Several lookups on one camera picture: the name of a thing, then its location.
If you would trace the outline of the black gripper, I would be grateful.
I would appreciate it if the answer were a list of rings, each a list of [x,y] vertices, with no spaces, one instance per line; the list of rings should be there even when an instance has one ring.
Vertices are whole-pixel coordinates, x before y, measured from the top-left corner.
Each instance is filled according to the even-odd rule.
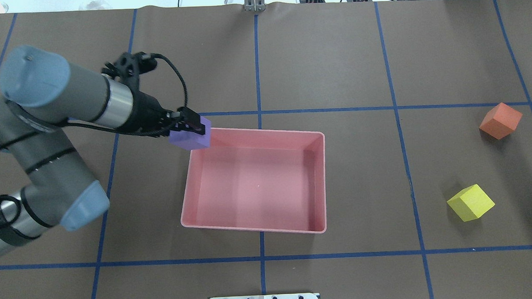
[[[177,109],[178,118],[164,109],[155,97],[141,91],[132,91],[133,104],[126,120],[126,134],[144,137],[168,137],[172,132],[191,132],[205,135],[202,117],[188,107]]]

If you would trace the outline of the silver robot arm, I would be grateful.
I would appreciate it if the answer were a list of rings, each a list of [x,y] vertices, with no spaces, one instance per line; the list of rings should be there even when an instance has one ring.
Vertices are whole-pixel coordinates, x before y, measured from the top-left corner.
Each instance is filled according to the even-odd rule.
[[[159,60],[183,88],[184,103],[174,111],[139,88],[140,76],[156,69]],[[184,150],[211,143],[211,122],[188,107],[184,78],[162,54],[124,52],[97,72],[21,45],[2,64],[0,91],[0,152],[12,154],[30,180],[0,195],[0,257],[58,225],[78,230],[110,208],[106,189],[65,128],[168,137]]]

